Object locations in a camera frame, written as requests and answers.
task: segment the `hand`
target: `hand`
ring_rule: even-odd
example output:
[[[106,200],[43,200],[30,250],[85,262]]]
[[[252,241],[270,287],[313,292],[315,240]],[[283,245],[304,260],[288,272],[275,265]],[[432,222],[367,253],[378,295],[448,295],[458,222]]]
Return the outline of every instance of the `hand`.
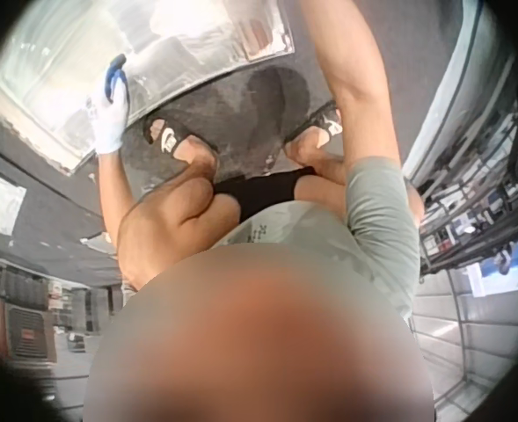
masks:
[[[112,154],[121,148],[121,136],[128,125],[129,103],[125,74],[116,77],[112,102],[105,95],[104,82],[87,100],[89,120],[94,130],[94,149],[97,154]]]

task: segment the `black shorts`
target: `black shorts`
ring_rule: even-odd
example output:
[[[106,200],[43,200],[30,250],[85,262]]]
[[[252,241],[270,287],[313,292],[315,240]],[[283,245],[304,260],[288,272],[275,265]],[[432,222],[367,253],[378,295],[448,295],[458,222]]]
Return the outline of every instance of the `black shorts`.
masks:
[[[215,185],[215,193],[234,197],[241,207],[240,222],[244,222],[273,205],[295,200],[297,181],[315,175],[313,167],[305,167],[260,178],[231,178]]]

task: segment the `gray floor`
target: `gray floor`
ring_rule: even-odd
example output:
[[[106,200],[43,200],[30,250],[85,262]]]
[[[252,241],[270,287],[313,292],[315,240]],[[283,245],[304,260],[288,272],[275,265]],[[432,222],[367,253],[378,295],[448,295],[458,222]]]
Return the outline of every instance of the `gray floor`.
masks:
[[[405,158],[449,63],[462,5],[441,0],[357,3],[383,51]],[[219,178],[268,171],[284,138],[331,98],[295,2],[289,3],[288,15],[294,55],[226,76],[164,106],[220,150]],[[137,194],[181,170],[143,140],[139,125],[126,133],[123,151]],[[118,282],[115,262],[79,243],[81,237],[103,230],[97,187],[89,178],[95,172],[91,160],[67,178],[0,125],[0,175],[28,189],[13,237],[0,235],[0,254],[88,285]]]

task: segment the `sandal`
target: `sandal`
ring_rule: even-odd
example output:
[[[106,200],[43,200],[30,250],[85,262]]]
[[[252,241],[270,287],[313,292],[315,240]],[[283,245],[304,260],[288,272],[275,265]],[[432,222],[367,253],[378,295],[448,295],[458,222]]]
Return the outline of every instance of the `sandal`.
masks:
[[[292,142],[310,127],[319,127],[323,129],[329,134],[330,138],[343,133],[342,121],[337,111],[337,104],[334,100],[329,101],[315,111],[304,124],[286,138],[285,143]]]
[[[164,122],[161,131],[156,139],[151,136],[151,127],[157,120]],[[194,132],[191,132],[185,125],[178,122],[177,120],[167,116],[164,117],[161,113],[153,113],[145,118],[143,122],[143,137],[152,145],[157,140],[161,140],[161,152],[174,157],[174,152],[179,147],[180,143],[183,142],[188,136],[194,135],[199,139],[203,140],[201,136],[198,136]]]

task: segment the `gray t-shirt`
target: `gray t-shirt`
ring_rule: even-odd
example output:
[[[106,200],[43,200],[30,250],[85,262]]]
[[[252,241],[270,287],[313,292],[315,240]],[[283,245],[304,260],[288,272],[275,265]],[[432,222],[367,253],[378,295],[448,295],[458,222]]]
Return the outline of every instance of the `gray t-shirt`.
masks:
[[[401,170],[386,158],[363,159],[348,175],[347,224],[319,205],[286,202],[254,215],[215,247],[244,243],[292,244],[338,261],[354,282],[372,283],[403,319],[412,313],[419,231]]]

